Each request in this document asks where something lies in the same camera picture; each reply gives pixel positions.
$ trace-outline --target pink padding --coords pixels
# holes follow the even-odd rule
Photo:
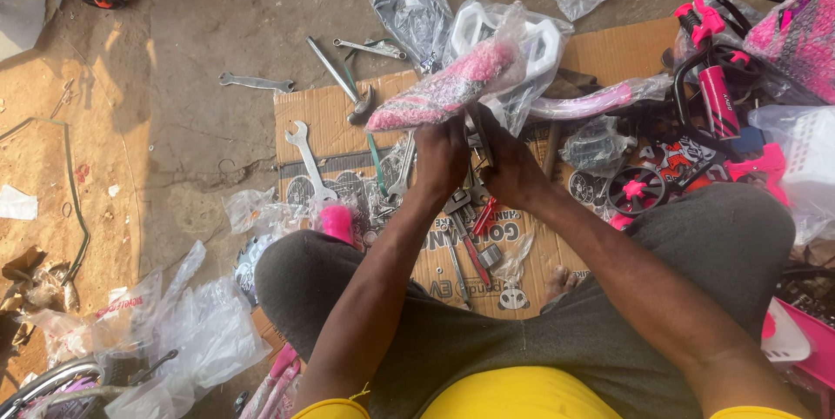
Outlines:
[[[476,44],[432,76],[384,102],[366,125],[368,132],[391,131],[444,122],[464,104],[481,97],[485,88],[518,59],[518,46],[496,38]]]

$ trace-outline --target bubble wrap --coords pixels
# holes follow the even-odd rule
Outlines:
[[[835,0],[786,0],[745,39],[745,50],[835,103]]]
[[[446,69],[384,102],[366,125],[367,132],[391,131],[439,124],[484,94],[502,91],[525,77],[527,58],[524,7],[511,5],[507,17],[490,39],[476,44]]]

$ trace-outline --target spanner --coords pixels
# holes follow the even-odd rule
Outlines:
[[[313,192],[316,200],[339,199],[337,192],[333,189],[326,188],[321,181],[319,168],[317,168],[316,161],[313,160],[311,149],[307,145],[307,124],[302,121],[293,121],[293,123],[295,123],[296,127],[299,128],[299,131],[295,134],[290,134],[290,131],[284,131],[284,139],[287,140],[288,143],[299,147],[301,159],[304,160],[305,168],[307,168],[307,174],[310,175],[311,182],[313,183]]]
[[[444,233],[447,235],[449,257],[453,260],[455,275],[458,277],[458,286],[461,288],[461,298],[464,300],[464,305],[461,308],[473,311],[473,304],[469,302],[469,296],[467,295],[467,286],[464,285],[464,275],[461,274],[461,268],[458,266],[458,256],[455,255],[455,248],[453,248],[453,235],[449,234],[449,228]]]
[[[331,74],[333,79],[339,83],[342,90],[345,91],[345,94],[347,94],[351,102],[354,103],[354,111],[351,114],[348,114],[348,122],[351,125],[362,125],[368,122],[368,117],[371,117],[371,113],[374,112],[374,108],[376,107],[374,104],[374,88],[369,85],[368,96],[364,101],[360,100],[357,93],[348,85],[347,82],[345,82],[345,80],[342,79],[337,69],[333,68],[331,62],[325,58],[325,54],[319,50],[319,46],[316,45],[316,41],[310,36],[307,37],[307,45],[313,49],[313,53],[319,57],[319,61],[325,65],[325,68]]]
[[[396,52],[389,52],[388,50],[383,50],[383,49],[380,49],[378,47],[367,47],[366,45],[354,44],[353,42],[347,42],[347,41],[341,40],[341,39],[333,40],[333,44],[336,45],[337,47],[350,47],[350,48],[356,49],[356,50],[363,50],[365,52],[371,52],[372,54],[391,57],[392,59],[405,60],[406,57],[407,57],[406,52],[402,52],[401,50],[398,50]]]
[[[397,180],[388,189],[388,200],[394,199],[397,194],[401,198],[406,195],[409,190],[409,172],[412,170],[412,160],[415,154],[415,131],[409,131],[409,138],[406,141],[406,155],[403,157],[402,167],[400,167],[400,175]]]
[[[292,80],[287,81],[273,81],[264,80],[263,78],[253,78],[251,76],[235,76],[228,71],[220,74],[220,85],[226,84],[240,84],[241,86],[249,86],[250,88],[258,88],[259,90],[275,90],[282,93],[292,93]]]

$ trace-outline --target open-end wrench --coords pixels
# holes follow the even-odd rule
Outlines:
[[[292,93],[292,80],[287,81],[273,81],[264,80],[263,78],[254,78],[252,76],[235,76],[228,71],[220,74],[220,85],[226,84],[240,84],[241,86],[249,86],[250,88],[258,88],[259,90],[275,90],[282,93]]]
[[[383,50],[383,49],[380,49],[379,47],[367,47],[366,45],[354,44],[353,42],[347,42],[347,41],[341,40],[341,39],[333,40],[333,44],[336,45],[337,47],[350,47],[350,48],[356,49],[356,50],[363,50],[365,52],[371,52],[372,54],[391,57],[392,59],[405,60],[406,57],[407,57],[406,52],[402,52],[401,50],[398,50],[396,52],[389,52],[388,50]]]
[[[311,182],[313,183],[316,200],[339,199],[337,192],[333,189],[326,188],[321,181],[319,168],[317,168],[316,161],[313,160],[313,153],[311,153],[311,149],[307,145],[307,124],[302,121],[294,121],[293,123],[299,128],[299,131],[295,134],[290,134],[290,131],[284,131],[284,139],[299,148],[301,159],[304,160],[307,174],[310,175]]]
[[[406,155],[403,156],[402,166],[400,167],[400,174],[397,180],[388,189],[388,200],[394,199],[395,194],[401,198],[406,195],[409,190],[409,172],[412,170],[412,161],[415,155],[415,131],[409,131],[408,140],[406,140]]]
[[[461,288],[461,298],[464,300],[464,305],[461,308],[473,311],[473,304],[469,302],[469,295],[467,295],[467,286],[464,285],[464,275],[461,274],[461,268],[458,266],[458,256],[455,254],[455,248],[453,248],[453,235],[449,234],[449,228],[444,231],[444,234],[447,235],[449,257],[453,260],[455,276],[458,277],[458,286]]]
[[[339,83],[342,90],[345,91],[345,94],[347,94],[351,102],[354,103],[354,111],[351,114],[348,114],[348,122],[351,125],[362,125],[368,122],[368,117],[371,117],[371,113],[374,112],[374,108],[376,107],[374,104],[374,88],[369,85],[368,96],[366,96],[364,101],[360,100],[357,93],[348,85],[347,82],[345,82],[345,80],[342,79],[342,76],[339,74],[337,69],[333,68],[331,62],[325,58],[325,54],[319,50],[319,46],[316,45],[316,41],[310,36],[307,37],[307,45],[313,49],[313,53],[319,57],[319,60],[323,65],[325,65],[325,68],[331,74],[333,79]]]
[[[478,251],[475,249],[475,244],[473,244],[473,240],[470,239],[467,227],[464,225],[464,219],[461,217],[464,206],[468,205],[469,202],[469,194],[466,191],[458,189],[453,193],[453,196],[449,198],[447,204],[444,206],[444,213],[447,214],[447,217],[453,219],[453,227],[455,228],[455,232],[458,234],[458,239],[464,242],[464,247],[467,249],[470,261],[473,262],[473,267],[475,267],[476,272],[478,272],[478,276],[481,278],[481,281],[484,282],[487,289],[490,289],[492,286],[490,284],[490,275],[487,274],[487,270],[478,260]]]

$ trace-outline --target paper scrap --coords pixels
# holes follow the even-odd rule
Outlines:
[[[3,189],[0,189],[0,218],[35,220],[36,217],[37,197],[28,196],[4,184]]]

